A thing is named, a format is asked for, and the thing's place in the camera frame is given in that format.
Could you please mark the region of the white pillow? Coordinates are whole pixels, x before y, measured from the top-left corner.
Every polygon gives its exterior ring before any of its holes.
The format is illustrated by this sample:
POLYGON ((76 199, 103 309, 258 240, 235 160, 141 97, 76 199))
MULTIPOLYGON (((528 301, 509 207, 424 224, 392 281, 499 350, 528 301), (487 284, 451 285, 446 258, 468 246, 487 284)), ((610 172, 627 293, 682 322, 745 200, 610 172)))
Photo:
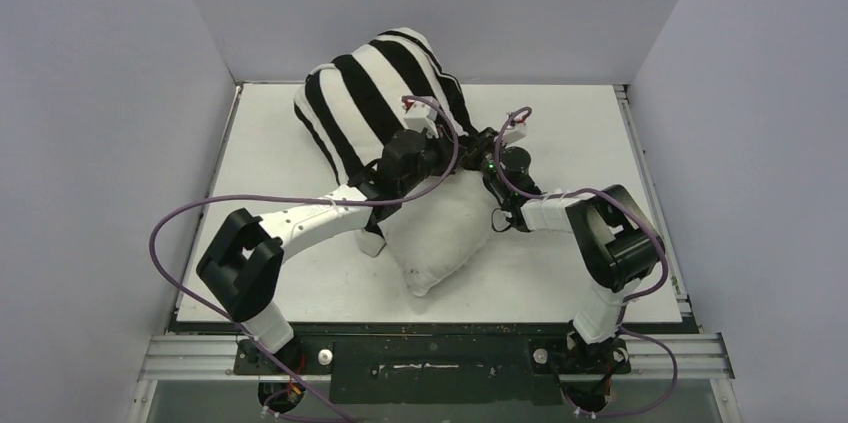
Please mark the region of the white pillow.
POLYGON ((405 203, 371 229, 354 232, 359 251, 375 258, 387 251, 408 291, 425 296, 458 271, 493 233, 495 197, 477 171, 461 170, 422 198, 405 203))

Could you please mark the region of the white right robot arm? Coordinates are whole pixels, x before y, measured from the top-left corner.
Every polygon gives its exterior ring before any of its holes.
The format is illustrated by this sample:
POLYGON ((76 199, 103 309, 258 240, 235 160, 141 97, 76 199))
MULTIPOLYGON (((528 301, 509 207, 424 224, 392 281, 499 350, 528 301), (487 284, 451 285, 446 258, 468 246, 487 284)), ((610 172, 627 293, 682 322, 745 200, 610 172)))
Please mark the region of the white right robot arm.
POLYGON ((621 185, 546 195, 529 175, 529 152, 507 145, 494 129, 463 136, 460 146, 460 166, 480 172, 507 228, 574 236, 591 284, 571 322, 577 336, 565 352, 574 368, 593 369, 604 360, 604 342, 618 332, 628 304, 668 280, 662 239, 621 185))

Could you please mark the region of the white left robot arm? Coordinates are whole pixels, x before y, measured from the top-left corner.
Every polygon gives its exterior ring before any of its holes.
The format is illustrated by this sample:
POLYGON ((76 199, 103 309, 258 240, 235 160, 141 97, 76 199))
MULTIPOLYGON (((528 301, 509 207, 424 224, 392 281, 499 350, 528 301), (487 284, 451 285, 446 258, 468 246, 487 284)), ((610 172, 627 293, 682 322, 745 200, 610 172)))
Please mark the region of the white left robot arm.
POLYGON ((381 157, 321 198, 253 215, 231 212, 204 251, 196 273, 226 316, 260 345, 260 360, 276 373, 298 362, 294 330, 274 301, 279 273, 291 257, 340 234, 388 219, 431 176, 448 176, 459 158, 452 129, 395 133, 381 157))

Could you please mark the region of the black white striped pillowcase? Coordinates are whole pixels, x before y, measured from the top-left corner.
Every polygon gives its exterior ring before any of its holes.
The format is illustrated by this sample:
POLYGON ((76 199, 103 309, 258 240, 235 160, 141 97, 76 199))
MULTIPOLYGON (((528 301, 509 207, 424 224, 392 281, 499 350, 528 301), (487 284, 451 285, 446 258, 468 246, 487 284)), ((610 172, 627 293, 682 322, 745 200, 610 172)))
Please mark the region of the black white striped pillowcase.
POLYGON ((459 135, 479 132, 458 79, 442 67, 428 39, 408 27, 384 31, 315 67, 295 93, 293 110, 342 184, 406 127, 404 96, 433 97, 459 135))

